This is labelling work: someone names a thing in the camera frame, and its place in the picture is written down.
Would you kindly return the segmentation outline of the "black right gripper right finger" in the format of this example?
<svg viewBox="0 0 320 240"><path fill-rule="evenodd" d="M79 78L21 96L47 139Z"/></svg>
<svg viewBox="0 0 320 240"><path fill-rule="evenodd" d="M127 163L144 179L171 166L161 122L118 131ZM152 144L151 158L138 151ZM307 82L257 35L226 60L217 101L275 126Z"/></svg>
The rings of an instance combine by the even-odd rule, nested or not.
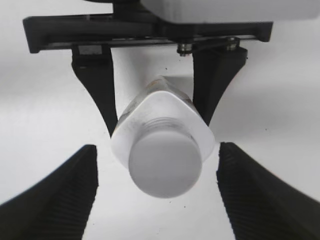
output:
<svg viewBox="0 0 320 240"><path fill-rule="evenodd" d="M290 186L233 142L219 147L218 189L235 239L318 240L320 203Z"/></svg>

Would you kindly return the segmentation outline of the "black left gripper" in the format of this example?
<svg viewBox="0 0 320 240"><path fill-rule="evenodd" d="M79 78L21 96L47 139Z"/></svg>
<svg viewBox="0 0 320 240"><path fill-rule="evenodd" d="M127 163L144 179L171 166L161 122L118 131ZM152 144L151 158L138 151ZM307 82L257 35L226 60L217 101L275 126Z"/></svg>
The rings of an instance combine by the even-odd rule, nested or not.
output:
<svg viewBox="0 0 320 240"><path fill-rule="evenodd" d="M113 0L112 13L30 16L23 20L29 51L72 51L72 69L85 87L112 136L118 123L111 48L177 45L179 54L204 49L236 49L241 41L267 43L271 21L173 23L139 0Z"/></svg>

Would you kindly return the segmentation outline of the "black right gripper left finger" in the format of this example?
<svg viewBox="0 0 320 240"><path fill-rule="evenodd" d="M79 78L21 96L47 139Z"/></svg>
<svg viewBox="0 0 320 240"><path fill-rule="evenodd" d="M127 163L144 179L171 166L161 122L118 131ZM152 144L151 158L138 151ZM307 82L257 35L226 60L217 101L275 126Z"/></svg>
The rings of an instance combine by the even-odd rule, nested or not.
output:
<svg viewBox="0 0 320 240"><path fill-rule="evenodd" d="M0 206L2 240L81 240L96 198L97 147L84 145L43 180Z"/></svg>

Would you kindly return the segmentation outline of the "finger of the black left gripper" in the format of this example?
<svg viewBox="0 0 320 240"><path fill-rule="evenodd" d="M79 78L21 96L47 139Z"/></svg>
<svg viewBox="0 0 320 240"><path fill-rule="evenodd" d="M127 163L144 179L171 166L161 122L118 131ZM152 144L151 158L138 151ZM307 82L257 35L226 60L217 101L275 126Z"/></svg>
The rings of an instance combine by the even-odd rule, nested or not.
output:
<svg viewBox="0 0 320 240"><path fill-rule="evenodd" d="M227 87L246 64L248 50L224 47L200 50L193 58L192 102L203 121L209 125Z"/></svg>

